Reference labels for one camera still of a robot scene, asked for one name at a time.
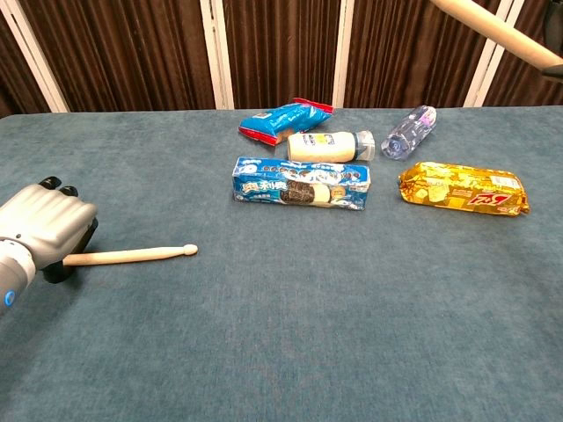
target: brown curtain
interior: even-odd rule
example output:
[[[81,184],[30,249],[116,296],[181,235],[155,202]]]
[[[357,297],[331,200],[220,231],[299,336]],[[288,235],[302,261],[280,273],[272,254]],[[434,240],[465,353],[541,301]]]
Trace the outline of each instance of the brown curtain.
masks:
[[[543,24],[547,2],[524,2],[515,28],[544,43]],[[563,105],[563,84],[551,82],[515,55],[505,52],[486,95],[484,106]]]
[[[198,0],[20,0],[73,112],[215,108]]]
[[[340,0],[223,0],[236,108],[333,100]]]
[[[10,114],[47,112],[47,102],[0,14],[0,119]]]
[[[485,41],[428,0],[355,0],[344,106],[462,106]]]

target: water bottle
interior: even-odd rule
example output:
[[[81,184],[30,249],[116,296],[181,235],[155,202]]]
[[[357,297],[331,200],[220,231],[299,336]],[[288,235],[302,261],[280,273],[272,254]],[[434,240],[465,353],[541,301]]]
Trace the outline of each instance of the water bottle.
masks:
[[[412,110],[381,142],[384,155],[404,160],[436,126],[436,109],[421,105]]]

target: plastic bottle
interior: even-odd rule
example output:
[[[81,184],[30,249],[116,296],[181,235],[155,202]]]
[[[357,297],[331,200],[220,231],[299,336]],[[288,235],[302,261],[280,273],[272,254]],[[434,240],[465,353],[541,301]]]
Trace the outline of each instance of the plastic bottle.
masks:
[[[421,105],[412,110],[381,142],[384,155],[404,160],[436,126],[436,109]]]
[[[293,134],[288,138],[288,157],[292,161],[345,163],[370,161],[376,154],[376,141],[369,130],[356,134]]]

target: oreo package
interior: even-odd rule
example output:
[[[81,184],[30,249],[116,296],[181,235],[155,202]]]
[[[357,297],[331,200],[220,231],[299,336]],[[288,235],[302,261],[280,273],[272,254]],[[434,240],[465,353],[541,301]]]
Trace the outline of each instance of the oreo package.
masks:
[[[235,200],[365,208],[369,167],[242,156],[232,172]]]
[[[267,145],[277,145],[292,134],[313,129],[332,115],[333,108],[327,104],[293,98],[291,104],[244,119],[238,131]]]

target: white bottle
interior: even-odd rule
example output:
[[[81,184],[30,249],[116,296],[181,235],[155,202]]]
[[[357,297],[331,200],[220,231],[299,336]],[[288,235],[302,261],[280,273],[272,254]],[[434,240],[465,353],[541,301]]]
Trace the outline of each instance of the white bottle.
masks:
[[[288,138],[291,161],[312,163],[345,163],[353,160],[371,161],[376,142],[369,130],[356,134],[293,134]]]

